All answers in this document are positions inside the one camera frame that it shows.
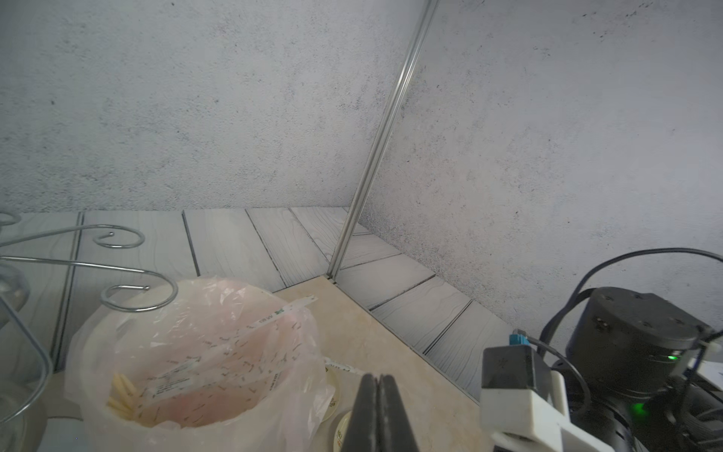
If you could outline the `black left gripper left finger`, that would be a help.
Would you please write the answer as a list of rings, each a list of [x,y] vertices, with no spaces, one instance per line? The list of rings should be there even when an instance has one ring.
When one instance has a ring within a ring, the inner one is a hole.
[[[361,378],[341,451],[380,451],[380,440],[378,440],[378,380],[372,374],[365,374]]]

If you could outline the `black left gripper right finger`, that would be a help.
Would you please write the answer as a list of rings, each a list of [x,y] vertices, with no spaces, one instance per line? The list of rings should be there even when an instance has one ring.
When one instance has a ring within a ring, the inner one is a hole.
[[[378,450],[419,451],[397,382],[391,375],[382,375],[378,381]]]

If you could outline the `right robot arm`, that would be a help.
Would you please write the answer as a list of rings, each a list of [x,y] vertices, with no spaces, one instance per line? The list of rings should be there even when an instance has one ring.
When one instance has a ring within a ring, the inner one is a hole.
[[[545,325],[538,354],[552,349],[564,317],[585,307],[555,369],[567,379],[572,423],[616,451],[719,451],[722,395],[698,382],[707,353],[722,333],[653,293],[588,288],[593,267]]]

